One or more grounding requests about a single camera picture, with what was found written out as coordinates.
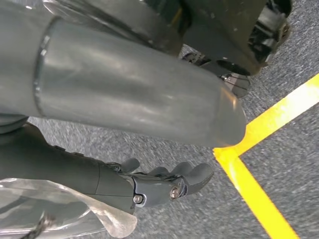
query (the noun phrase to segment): gray cylindrical tube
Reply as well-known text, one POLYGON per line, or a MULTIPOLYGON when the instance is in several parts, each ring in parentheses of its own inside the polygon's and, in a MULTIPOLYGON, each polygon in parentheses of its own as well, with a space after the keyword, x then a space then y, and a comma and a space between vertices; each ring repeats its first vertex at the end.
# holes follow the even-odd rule
POLYGON ((240 103, 212 73, 107 33, 5 6, 0 7, 0 113, 209 147, 236 144, 245 133, 240 103))
POLYGON ((43 35, 52 19, 51 14, 2 1, 0 113, 41 116, 34 99, 34 75, 43 35))
POLYGON ((244 135, 240 104, 215 75, 69 23, 52 32, 39 75, 47 117, 214 147, 244 135))

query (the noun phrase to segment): yellow floor line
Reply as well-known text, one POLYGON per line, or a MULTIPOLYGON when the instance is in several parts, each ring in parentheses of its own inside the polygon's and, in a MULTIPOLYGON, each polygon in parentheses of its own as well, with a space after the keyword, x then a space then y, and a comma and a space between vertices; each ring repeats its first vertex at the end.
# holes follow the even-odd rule
POLYGON ((272 239, 298 239, 299 236, 239 156, 318 102, 319 74, 249 123, 242 142, 214 149, 215 158, 272 239))
POLYGON ((249 123, 242 142, 228 148, 242 155, 318 102, 319 74, 249 123))

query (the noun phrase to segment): plastic wrap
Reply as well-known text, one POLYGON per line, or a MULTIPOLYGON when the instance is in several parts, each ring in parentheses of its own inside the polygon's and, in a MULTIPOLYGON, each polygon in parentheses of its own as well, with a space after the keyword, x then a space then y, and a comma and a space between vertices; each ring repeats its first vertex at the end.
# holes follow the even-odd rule
POLYGON ((54 224, 42 239, 63 239, 107 230, 123 238, 131 234, 137 218, 60 184, 44 180, 0 181, 0 238, 18 239, 39 223, 45 212, 54 224))

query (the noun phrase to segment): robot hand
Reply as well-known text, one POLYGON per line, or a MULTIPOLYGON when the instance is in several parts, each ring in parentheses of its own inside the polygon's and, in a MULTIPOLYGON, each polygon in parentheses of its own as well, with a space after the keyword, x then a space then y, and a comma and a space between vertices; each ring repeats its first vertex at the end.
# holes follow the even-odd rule
POLYGON ((213 175, 212 168, 206 163, 193 168, 188 162, 182 162, 171 172, 164 167, 158 167, 149 173, 132 173, 140 166, 137 159, 108 165, 119 175, 132 178, 134 182, 133 201, 141 208, 166 204, 197 193, 209 182, 213 175))

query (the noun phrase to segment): bolt head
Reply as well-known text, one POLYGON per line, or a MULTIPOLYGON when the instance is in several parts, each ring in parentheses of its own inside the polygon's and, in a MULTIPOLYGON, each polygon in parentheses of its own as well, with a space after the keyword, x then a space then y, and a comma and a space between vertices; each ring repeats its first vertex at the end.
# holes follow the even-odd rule
POLYGON ((142 195, 135 195, 133 197, 133 202, 136 203, 136 204, 140 204, 143 201, 143 196, 142 195))
POLYGON ((179 188, 175 186, 172 187, 169 195, 172 200, 178 198, 179 196, 179 188))

